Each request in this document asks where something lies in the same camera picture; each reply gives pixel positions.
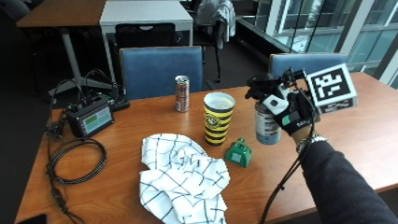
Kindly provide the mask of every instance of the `yellow and black cup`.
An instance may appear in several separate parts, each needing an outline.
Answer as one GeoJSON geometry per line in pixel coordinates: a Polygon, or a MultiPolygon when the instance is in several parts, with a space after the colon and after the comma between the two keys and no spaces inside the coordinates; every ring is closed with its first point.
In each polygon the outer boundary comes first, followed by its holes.
{"type": "Polygon", "coordinates": [[[204,140],[211,146],[222,145],[231,120],[235,99],[214,91],[203,97],[204,140]]]}

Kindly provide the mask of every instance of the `chair leg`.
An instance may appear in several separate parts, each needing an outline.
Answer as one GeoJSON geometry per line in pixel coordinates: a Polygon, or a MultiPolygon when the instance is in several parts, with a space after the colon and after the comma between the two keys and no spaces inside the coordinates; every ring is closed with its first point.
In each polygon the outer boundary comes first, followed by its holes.
{"type": "Polygon", "coordinates": [[[206,61],[203,60],[203,50],[204,50],[204,47],[203,46],[199,46],[200,47],[200,64],[206,64],[206,61]]]}
{"type": "Polygon", "coordinates": [[[216,60],[216,70],[218,70],[218,77],[216,77],[216,82],[220,82],[220,71],[219,71],[219,59],[218,59],[218,46],[216,44],[214,45],[214,51],[215,51],[215,60],[216,60]]]}

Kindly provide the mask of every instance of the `electronic device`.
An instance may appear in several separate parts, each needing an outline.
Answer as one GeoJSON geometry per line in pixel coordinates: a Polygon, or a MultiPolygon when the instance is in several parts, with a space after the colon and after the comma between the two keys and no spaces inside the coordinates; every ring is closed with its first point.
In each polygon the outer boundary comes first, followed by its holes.
{"type": "Polygon", "coordinates": [[[70,105],[65,115],[75,137],[91,136],[114,121],[107,98],[103,95],[94,96],[87,105],[70,105]]]}

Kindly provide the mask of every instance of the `soda can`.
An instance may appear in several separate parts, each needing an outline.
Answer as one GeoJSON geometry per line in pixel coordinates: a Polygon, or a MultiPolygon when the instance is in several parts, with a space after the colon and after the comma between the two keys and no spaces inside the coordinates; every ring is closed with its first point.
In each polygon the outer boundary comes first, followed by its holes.
{"type": "Polygon", "coordinates": [[[274,122],[274,115],[259,103],[255,103],[255,138],[263,145],[271,145],[280,139],[280,127],[274,122]]]}
{"type": "Polygon", "coordinates": [[[184,112],[188,109],[188,77],[175,77],[175,110],[184,112]]]}

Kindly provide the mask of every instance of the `person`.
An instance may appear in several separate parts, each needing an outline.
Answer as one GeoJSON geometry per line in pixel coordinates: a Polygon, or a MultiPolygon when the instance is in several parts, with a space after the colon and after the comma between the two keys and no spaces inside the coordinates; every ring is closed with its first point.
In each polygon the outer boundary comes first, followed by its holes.
{"type": "Polygon", "coordinates": [[[303,177],[323,223],[398,223],[384,201],[355,171],[343,153],[313,129],[311,101],[282,86],[262,99],[274,121],[296,143],[303,177]]]}

